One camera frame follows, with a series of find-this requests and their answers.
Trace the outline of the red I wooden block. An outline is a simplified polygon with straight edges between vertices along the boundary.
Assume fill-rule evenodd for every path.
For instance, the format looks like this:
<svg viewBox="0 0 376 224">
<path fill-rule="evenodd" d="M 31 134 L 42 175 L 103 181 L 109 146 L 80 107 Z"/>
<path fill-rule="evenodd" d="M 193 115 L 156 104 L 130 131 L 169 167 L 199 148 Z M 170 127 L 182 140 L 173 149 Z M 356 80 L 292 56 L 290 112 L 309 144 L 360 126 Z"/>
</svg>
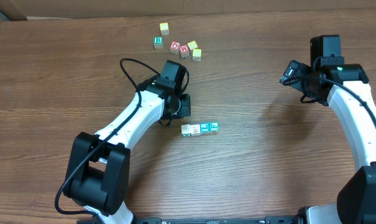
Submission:
<svg viewBox="0 0 376 224">
<path fill-rule="evenodd" d="M 191 125 L 190 124 L 181 125 L 181 133 L 182 133 L 182 136 L 191 136 Z"/>
</svg>

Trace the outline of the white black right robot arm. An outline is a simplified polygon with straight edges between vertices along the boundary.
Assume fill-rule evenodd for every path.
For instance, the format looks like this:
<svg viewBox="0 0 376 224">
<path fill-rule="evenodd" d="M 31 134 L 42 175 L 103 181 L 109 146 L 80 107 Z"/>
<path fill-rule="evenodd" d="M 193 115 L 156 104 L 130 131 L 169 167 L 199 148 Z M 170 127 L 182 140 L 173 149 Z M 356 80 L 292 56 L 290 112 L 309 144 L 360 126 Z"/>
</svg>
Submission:
<svg viewBox="0 0 376 224">
<path fill-rule="evenodd" d="M 336 202 L 306 210 L 307 223 L 376 223 L 376 106 L 359 64 L 346 64 L 338 35 L 310 40 L 306 92 L 334 111 L 351 147 L 355 174 Z"/>
</svg>

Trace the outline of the red M wooden block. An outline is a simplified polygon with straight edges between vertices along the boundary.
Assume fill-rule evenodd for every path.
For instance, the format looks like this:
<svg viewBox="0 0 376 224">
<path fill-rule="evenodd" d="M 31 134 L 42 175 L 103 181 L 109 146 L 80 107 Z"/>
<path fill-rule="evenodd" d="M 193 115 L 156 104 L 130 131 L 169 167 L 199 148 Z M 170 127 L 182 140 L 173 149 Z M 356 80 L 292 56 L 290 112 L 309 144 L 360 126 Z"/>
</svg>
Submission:
<svg viewBox="0 0 376 224">
<path fill-rule="evenodd" d="M 179 53 L 181 58 L 187 58 L 190 56 L 190 48 L 187 44 L 179 46 Z"/>
</svg>

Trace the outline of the green letter wooden block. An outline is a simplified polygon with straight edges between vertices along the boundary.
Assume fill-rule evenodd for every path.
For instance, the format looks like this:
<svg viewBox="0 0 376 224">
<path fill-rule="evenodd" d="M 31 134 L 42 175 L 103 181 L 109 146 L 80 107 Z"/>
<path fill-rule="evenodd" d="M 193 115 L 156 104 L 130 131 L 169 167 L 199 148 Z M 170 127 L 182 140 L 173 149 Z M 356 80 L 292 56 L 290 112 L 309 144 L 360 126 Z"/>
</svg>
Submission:
<svg viewBox="0 0 376 224">
<path fill-rule="evenodd" d="M 211 134 L 218 133 L 219 132 L 219 123 L 218 122 L 209 123 L 209 132 Z"/>
</svg>

